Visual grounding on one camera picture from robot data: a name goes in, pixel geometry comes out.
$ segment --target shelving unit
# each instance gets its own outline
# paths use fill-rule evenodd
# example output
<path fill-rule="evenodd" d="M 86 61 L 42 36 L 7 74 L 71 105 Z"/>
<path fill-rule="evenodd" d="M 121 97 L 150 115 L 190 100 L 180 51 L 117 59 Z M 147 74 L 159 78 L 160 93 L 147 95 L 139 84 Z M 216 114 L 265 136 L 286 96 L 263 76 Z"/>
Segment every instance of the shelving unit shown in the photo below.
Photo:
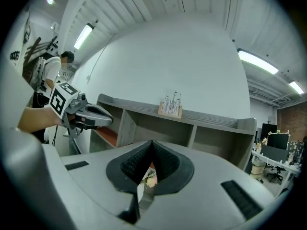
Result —
<path fill-rule="evenodd" d="M 220 156 L 245 169 L 251 154 L 256 120 L 234 119 L 193 111 L 182 118 L 158 114 L 158 105 L 112 98 L 100 94 L 98 105 L 114 118 L 109 127 L 93 130 L 90 152 L 120 148 L 128 144 L 161 140 Z"/>

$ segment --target ceiling light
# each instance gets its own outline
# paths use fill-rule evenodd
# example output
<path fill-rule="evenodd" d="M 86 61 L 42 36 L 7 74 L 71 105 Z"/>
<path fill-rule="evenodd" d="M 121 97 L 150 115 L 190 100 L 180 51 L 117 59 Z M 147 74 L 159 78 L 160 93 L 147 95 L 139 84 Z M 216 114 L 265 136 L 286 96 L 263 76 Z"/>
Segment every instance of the ceiling light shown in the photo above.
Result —
<path fill-rule="evenodd" d="M 304 93 L 304 91 L 301 89 L 301 87 L 299 87 L 299 86 L 297 85 L 297 83 L 296 83 L 295 81 L 289 83 L 289 85 L 290 85 L 292 88 L 294 88 L 294 89 L 296 90 L 296 92 L 298 92 L 299 94 L 303 94 L 303 93 Z"/>
<path fill-rule="evenodd" d="M 260 67 L 266 71 L 268 71 L 269 73 L 271 74 L 275 74 L 276 72 L 278 72 L 278 69 L 274 66 L 272 66 L 270 63 L 264 61 L 263 59 L 260 59 L 259 57 L 257 56 L 254 56 L 248 52 L 245 52 L 245 51 L 242 51 L 242 50 L 239 50 L 238 52 L 239 54 L 239 57 L 241 60 L 243 61 L 246 61 L 248 63 L 251 63 L 257 67 Z"/>
<path fill-rule="evenodd" d="M 53 4 L 54 0 L 47 0 L 47 3 L 49 3 L 50 5 Z"/>
<path fill-rule="evenodd" d="M 87 36 L 91 33 L 91 31 L 94 29 L 94 27 L 91 24 L 86 24 L 85 27 L 83 28 L 82 32 L 78 36 L 78 39 L 74 45 L 76 49 L 79 49 L 81 44 L 85 41 Z"/>

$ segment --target black hair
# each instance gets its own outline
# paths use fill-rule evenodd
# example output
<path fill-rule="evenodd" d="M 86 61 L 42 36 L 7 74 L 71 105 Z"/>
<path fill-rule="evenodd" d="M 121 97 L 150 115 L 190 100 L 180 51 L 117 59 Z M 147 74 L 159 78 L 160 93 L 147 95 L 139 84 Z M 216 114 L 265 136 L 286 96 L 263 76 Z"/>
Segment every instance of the black hair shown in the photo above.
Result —
<path fill-rule="evenodd" d="M 75 55 L 71 51 L 65 51 L 60 55 L 61 58 L 67 57 L 67 62 L 72 63 L 75 60 Z"/>

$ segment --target desk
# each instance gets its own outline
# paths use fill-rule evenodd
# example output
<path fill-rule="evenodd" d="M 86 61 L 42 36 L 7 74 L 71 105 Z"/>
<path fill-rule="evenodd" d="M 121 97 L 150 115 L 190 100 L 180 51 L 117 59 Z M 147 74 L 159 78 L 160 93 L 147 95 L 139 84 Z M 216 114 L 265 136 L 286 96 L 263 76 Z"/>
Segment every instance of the desk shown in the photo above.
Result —
<path fill-rule="evenodd" d="M 295 176 L 299 176 L 299 174 L 301 173 L 301 171 L 298 168 L 296 168 L 294 165 L 291 165 L 291 166 L 285 165 L 285 164 L 277 162 L 273 159 L 269 159 L 268 157 L 265 157 L 265 156 L 261 155 L 259 152 L 256 152 L 254 150 L 252 151 L 252 153 L 253 153 L 253 158 L 252 158 L 253 163 L 255 161 L 255 158 L 258 157 L 258 159 L 260 159 L 263 162 L 268 163 L 269 165 L 272 165 L 274 167 L 280 167 L 280 168 L 283 168 L 286 171 L 288 171 L 286 177 L 283 178 L 283 182 L 281 184 L 281 187 L 280 187 L 279 192 L 277 193 L 276 197 L 278 197 L 280 195 L 280 193 L 282 192 L 282 190 L 285 188 L 286 183 L 288 182 L 291 174 L 294 174 Z"/>

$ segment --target brick wall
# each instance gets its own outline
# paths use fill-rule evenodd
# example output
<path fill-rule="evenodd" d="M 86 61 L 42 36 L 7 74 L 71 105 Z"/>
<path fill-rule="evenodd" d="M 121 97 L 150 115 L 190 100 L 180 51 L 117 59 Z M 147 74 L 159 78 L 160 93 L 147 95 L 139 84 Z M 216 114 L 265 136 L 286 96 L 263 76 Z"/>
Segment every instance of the brick wall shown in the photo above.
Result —
<path fill-rule="evenodd" d="M 292 141 L 302 141 L 307 136 L 307 102 L 277 110 L 277 129 L 289 130 Z"/>

